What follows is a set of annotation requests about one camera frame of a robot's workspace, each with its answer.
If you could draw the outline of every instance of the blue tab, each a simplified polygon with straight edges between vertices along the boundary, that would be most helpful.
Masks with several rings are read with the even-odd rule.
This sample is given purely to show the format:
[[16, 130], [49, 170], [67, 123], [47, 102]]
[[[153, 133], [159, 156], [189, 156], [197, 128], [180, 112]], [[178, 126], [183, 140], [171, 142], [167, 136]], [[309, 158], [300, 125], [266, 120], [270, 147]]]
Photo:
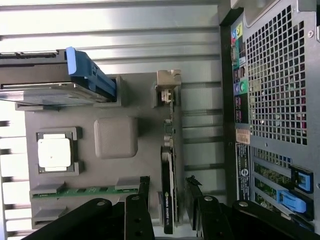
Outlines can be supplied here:
[[310, 176], [303, 174], [301, 172], [298, 173], [299, 176], [299, 184], [298, 186], [306, 191], [311, 191], [311, 179]]
[[73, 47], [65, 49], [68, 73], [71, 77], [82, 77], [88, 80], [89, 89], [93, 92], [96, 87], [101, 88], [111, 96], [116, 96], [116, 84], [108, 78], [100, 68], [83, 51], [77, 51]]
[[305, 201], [291, 194], [287, 190], [277, 190], [276, 191], [276, 201], [278, 204], [286, 206], [291, 211], [297, 213], [305, 213], [307, 210], [307, 204]]

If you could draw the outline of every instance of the blue drive bay handle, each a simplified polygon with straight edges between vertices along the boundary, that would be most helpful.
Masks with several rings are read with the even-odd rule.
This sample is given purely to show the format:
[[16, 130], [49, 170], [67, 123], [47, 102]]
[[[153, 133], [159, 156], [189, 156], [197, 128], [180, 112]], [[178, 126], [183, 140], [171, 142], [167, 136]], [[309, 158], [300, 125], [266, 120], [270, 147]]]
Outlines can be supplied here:
[[116, 96], [116, 83], [107, 77], [85, 52], [77, 51], [71, 46], [67, 47], [65, 52], [69, 76], [85, 78], [89, 89], [93, 92], [98, 87], [111, 96]]

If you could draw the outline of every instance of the ventilation grille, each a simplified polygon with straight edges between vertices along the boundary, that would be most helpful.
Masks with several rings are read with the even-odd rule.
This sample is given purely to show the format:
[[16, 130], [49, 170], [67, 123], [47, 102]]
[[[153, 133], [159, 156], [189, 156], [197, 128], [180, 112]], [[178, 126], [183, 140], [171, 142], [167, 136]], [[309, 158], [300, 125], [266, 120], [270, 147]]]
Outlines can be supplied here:
[[288, 6], [247, 40], [252, 135], [307, 145], [304, 35]]
[[265, 151], [256, 147], [253, 147], [253, 155], [257, 158], [263, 159], [267, 162], [279, 165], [284, 168], [290, 168], [292, 159], [287, 156], [275, 154], [273, 152]]

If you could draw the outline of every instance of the hard drive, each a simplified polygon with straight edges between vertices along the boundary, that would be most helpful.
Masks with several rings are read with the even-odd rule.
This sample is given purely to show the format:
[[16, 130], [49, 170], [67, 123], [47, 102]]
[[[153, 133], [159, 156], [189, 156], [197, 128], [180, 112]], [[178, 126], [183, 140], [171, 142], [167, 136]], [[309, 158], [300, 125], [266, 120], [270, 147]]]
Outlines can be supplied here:
[[29, 106], [115, 102], [116, 81], [85, 52], [0, 54], [0, 100]]

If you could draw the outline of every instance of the green circuit board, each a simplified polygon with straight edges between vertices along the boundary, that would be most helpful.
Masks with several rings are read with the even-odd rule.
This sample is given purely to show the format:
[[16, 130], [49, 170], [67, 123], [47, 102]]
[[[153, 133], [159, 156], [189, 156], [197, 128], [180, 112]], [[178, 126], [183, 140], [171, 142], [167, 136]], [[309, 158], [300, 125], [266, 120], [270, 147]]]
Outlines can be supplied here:
[[260, 189], [262, 192], [273, 198], [274, 200], [277, 199], [277, 191], [272, 187], [268, 186], [267, 184], [263, 183], [259, 179], [254, 179], [254, 186]]
[[261, 166], [256, 162], [254, 163], [254, 171], [284, 188], [290, 188], [291, 179], [287, 176], [284, 176], [276, 171]]
[[271, 211], [273, 211], [275, 209], [275, 207], [271, 203], [266, 201], [262, 196], [260, 196], [256, 192], [254, 193], [254, 200], [257, 204], [259, 204], [260, 206], [262, 206], [266, 209], [269, 209]]
[[112, 194], [136, 194], [137, 189], [122, 189], [116, 190], [115, 186], [92, 186], [87, 188], [62, 188], [57, 193], [41, 193], [33, 194], [33, 199], [42, 198], [66, 198], [66, 197], [83, 197], [83, 196], [94, 196], [94, 195], [112, 195]]

